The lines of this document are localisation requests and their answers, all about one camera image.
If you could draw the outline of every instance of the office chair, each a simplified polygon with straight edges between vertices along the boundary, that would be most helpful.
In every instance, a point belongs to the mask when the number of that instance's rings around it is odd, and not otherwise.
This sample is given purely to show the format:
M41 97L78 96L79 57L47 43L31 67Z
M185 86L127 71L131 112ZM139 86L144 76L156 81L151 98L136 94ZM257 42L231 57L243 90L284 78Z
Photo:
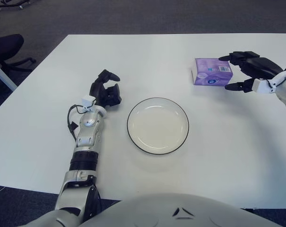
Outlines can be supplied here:
M30 0L21 0L14 4L7 4L10 1L12 0L1 0L0 2L2 3L2 5L0 5L0 9L7 8L7 7L19 7L20 9L23 9L23 6L22 6L23 3L27 2L28 4L30 4Z
M20 34L8 35L0 37L0 65L5 74L8 75L10 70L21 71L21 72L32 72L32 69L23 69L17 66L24 64L25 62L31 61L35 63L36 60L33 58L26 58L24 60L7 64L5 61L15 56L21 49L24 43L24 39Z

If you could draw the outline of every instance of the black office chair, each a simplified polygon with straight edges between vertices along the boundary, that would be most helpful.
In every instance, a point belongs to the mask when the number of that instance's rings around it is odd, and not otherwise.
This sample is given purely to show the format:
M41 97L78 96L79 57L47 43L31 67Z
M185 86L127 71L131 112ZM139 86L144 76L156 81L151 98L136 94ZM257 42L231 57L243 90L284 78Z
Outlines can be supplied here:
M26 58L24 60L7 64L5 61L7 59L15 56L21 49L24 43L24 39L20 34L8 35L0 37L0 65L2 70L8 75L10 70L21 71L21 72L32 72L32 69L23 69L17 66L24 64L25 62L31 61L35 63L36 60L33 58Z

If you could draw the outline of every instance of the purple packaging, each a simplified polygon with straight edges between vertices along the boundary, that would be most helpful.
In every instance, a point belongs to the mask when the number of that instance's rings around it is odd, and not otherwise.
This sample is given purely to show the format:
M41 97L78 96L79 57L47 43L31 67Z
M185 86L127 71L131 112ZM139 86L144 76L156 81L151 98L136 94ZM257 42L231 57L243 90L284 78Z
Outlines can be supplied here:
M225 86L233 76L229 62L218 58L196 58L191 70L194 85Z

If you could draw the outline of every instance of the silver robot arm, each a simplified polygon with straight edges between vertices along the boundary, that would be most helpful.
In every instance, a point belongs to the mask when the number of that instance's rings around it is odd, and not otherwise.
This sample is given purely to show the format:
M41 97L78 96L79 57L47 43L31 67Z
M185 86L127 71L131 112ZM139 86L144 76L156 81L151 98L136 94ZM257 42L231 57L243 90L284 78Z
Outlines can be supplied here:
M74 135L74 128L69 122L68 127L76 140L69 171L66 172L58 196L55 210L51 211L26 227L76 227L97 214L99 192L96 183L96 165L100 153L101 133L106 117L105 106L118 105L121 102L119 87L104 88L109 80L120 79L104 70L91 85L88 96L82 98L83 105L73 105L69 109L82 107L80 131Z

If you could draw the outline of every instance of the gray carpet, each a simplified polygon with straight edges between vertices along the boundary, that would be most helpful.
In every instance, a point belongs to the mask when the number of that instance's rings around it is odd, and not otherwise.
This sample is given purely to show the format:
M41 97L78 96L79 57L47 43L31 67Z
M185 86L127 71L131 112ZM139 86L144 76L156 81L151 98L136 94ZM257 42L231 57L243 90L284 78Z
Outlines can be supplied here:
M68 34L286 33L286 0L33 0L23 10L0 11L0 36L14 33L25 43L11 61L31 56L39 64ZM27 75L10 74L17 84ZM0 82L0 105L9 95ZM56 197L4 189L0 227L39 217L53 209ZM254 213L286 227L286 210Z

